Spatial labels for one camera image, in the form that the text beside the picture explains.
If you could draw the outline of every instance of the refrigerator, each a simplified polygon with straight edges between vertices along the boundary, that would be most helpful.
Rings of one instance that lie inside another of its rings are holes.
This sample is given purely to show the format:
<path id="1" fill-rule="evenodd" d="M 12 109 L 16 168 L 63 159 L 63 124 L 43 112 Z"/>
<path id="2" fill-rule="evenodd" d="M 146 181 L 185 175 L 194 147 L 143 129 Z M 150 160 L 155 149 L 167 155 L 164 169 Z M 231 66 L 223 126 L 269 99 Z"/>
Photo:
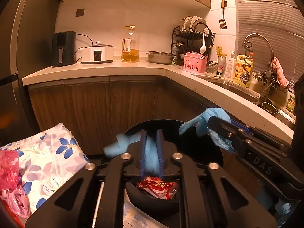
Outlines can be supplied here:
<path id="1" fill-rule="evenodd" d="M 40 132 L 22 78 L 51 66 L 59 3 L 0 1 L 0 146 Z"/>

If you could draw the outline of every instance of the white countertop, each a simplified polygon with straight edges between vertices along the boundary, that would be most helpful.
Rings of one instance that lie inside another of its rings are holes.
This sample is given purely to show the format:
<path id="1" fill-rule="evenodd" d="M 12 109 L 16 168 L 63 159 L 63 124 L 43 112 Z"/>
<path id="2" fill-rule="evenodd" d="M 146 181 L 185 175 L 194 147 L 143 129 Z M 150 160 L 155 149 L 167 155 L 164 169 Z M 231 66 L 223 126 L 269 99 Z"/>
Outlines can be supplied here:
<path id="1" fill-rule="evenodd" d="M 73 64 L 57 68 L 45 68 L 24 77 L 22 82 L 23 85 L 31 85 L 72 78 L 121 75 L 165 76 L 222 107 L 247 125 L 259 127 L 291 144 L 293 130 L 283 122 L 250 101 L 183 71 L 182 67 L 177 65 L 162 65 L 146 61 L 138 63 L 114 61 L 104 64 Z"/>

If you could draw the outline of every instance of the chrome faucet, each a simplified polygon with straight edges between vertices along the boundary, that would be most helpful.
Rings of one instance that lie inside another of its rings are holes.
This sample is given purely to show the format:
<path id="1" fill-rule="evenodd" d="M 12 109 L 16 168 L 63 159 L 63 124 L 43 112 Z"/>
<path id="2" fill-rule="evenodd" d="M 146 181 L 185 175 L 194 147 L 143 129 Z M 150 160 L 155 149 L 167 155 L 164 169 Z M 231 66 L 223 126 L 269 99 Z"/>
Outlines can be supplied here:
<path id="1" fill-rule="evenodd" d="M 264 41 L 266 41 L 268 43 L 269 47 L 270 47 L 270 50 L 271 50 L 271 61 L 270 61 L 269 70 L 267 70 L 265 72 L 267 82 L 266 82 L 266 85 L 264 85 L 263 91 L 260 93 L 260 102 L 263 102 L 263 101 L 266 101 L 268 99 L 270 87 L 272 85 L 271 80 L 272 80 L 272 65 L 273 65 L 273 49 L 272 49 L 271 44 L 269 43 L 269 41 L 264 36 L 262 36 L 260 34 L 251 33 L 243 41 L 242 46 L 246 49 L 245 50 L 245 55 L 247 57 L 244 58 L 245 64 L 243 64 L 243 69 L 245 70 L 245 74 L 243 74 L 240 77 L 240 80 L 244 84 L 247 84 L 250 80 L 250 73 L 246 70 L 245 66 L 251 67 L 251 65 L 247 62 L 247 60 L 252 59 L 252 56 L 250 55 L 250 52 L 252 52 L 252 49 L 250 49 L 252 47 L 252 43 L 249 41 L 249 39 L 251 39 L 253 37 L 258 37 L 258 38 L 261 38 Z"/>

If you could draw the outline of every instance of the yellow detergent bottle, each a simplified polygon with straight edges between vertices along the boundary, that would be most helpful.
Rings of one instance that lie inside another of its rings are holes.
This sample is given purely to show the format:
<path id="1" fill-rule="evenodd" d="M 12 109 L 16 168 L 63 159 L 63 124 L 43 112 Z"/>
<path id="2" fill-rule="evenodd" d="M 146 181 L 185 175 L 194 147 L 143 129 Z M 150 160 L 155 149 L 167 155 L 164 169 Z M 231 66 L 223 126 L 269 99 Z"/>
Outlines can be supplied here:
<path id="1" fill-rule="evenodd" d="M 234 77 L 233 77 L 233 82 L 240 84 L 243 87 L 249 87 L 250 86 L 250 81 L 245 85 L 243 82 L 241 82 L 240 77 L 242 74 L 245 73 L 245 70 L 243 69 L 243 64 L 246 64 L 244 61 L 244 58 L 247 57 L 245 55 L 238 55 L 237 56 L 237 62 L 235 63 L 235 72 L 234 72 Z M 250 73 L 250 76 L 252 74 L 252 69 L 253 69 L 253 59 L 248 59 L 248 63 L 250 63 L 249 66 L 245 66 L 245 69 Z"/>

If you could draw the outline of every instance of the bolt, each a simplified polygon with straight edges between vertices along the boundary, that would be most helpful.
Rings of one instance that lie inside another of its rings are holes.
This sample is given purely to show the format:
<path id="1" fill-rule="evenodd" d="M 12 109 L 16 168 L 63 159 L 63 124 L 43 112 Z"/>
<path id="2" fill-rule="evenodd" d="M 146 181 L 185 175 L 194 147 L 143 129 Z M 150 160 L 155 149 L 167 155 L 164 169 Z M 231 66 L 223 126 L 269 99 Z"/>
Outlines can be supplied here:
<path id="1" fill-rule="evenodd" d="M 181 159 L 181 158 L 183 157 L 183 155 L 182 155 L 181 153 L 174 153 L 174 154 L 172 155 L 172 157 L 173 157 L 174 159 Z"/>
<path id="2" fill-rule="evenodd" d="M 95 165 L 93 163 L 87 163 L 85 168 L 87 170 L 94 170 L 95 169 Z"/>
<path id="3" fill-rule="evenodd" d="M 219 168 L 218 163 L 210 163 L 208 166 L 211 170 L 217 170 Z"/>
<path id="4" fill-rule="evenodd" d="M 123 153 L 123 154 L 121 154 L 121 158 L 127 160 L 127 159 L 132 158 L 132 155 L 129 153 Z"/>

